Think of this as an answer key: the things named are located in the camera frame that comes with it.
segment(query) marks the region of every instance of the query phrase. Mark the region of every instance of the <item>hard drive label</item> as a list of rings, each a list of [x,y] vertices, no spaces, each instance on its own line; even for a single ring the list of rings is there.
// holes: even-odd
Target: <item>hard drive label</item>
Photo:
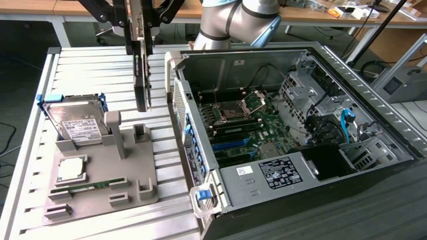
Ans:
[[[70,140],[74,142],[101,139],[101,133],[94,119],[62,121],[61,124],[63,125]]]
[[[302,178],[288,157],[257,164],[270,189],[300,183]]]

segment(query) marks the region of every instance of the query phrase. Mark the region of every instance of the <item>metal table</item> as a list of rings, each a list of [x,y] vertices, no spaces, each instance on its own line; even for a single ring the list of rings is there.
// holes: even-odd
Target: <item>metal table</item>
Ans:
[[[35,93],[102,92],[107,109],[121,112],[121,129],[135,123],[150,127],[159,200],[150,205],[42,226],[57,132],[34,102],[2,209],[0,238],[119,239],[131,236],[135,239],[200,239],[163,90],[163,53],[185,50],[186,46],[158,46],[149,56],[153,96],[149,112],[135,110],[131,56],[125,55],[122,46],[57,49],[49,49]]]

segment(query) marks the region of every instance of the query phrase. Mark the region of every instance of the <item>green circuit board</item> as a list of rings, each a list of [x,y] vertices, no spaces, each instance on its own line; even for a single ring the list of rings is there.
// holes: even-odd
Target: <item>green circuit board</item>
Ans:
[[[249,110],[254,110],[261,105],[260,98],[254,94],[250,94],[244,99],[244,102]],[[273,104],[276,103],[266,97],[264,98],[264,102],[265,105],[249,115],[237,109],[238,101],[225,101],[217,102],[216,104],[201,104],[198,106],[206,132],[221,126],[221,120],[224,120],[221,116],[226,117],[226,120],[222,121],[226,123],[236,123],[244,120],[260,121],[258,124],[254,123],[236,126],[234,128],[230,127],[222,137],[222,139],[226,139],[225,141],[217,141],[210,134],[209,140],[212,146],[237,140],[246,140],[244,146],[220,150],[213,149],[214,157],[220,165],[228,166],[228,161],[237,161],[237,163],[241,164],[273,157],[274,155],[280,156],[284,155],[290,148],[297,146],[296,141],[285,129],[286,125],[274,112]]]

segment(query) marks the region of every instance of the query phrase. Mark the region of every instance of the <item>floor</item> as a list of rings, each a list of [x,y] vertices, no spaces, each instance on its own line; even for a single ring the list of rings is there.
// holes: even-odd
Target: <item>floor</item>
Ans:
[[[107,25],[102,24],[101,29],[107,29]],[[341,54],[352,37],[348,34],[328,27],[293,27],[290,34],[284,34],[285,27],[280,27],[273,36],[273,42],[298,42],[317,41],[338,54]],[[49,47],[58,47],[54,30],[47,22],[23,22],[23,21],[0,21],[0,29],[7,37],[0,38],[0,122],[13,125],[15,133],[9,143],[7,149],[19,146],[29,111],[34,99],[34,92],[38,85],[38,79],[43,66],[45,54]],[[73,47],[95,47],[98,46],[94,37],[94,29],[91,23],[71,22],[65,23],[65,29],[69,42]],[[161,27],[158,41],[163,44],[186,43],[185,35],[197,34],[198,25],[170,24]],[[325,35],[337,35],[332,39]],[[103,37],[107,45],[122,45],[122,38],[115,35]],[[368,60],[376,60],[377,57],[366,52],[358,61],[357,66]],[[0,125],[0,151],[6,145],[7,138],[13,129],[5,125]],[[10,182],[10,175],[18,156],[18,150],[1,158],[0,168],[0,206],[3,204]]]

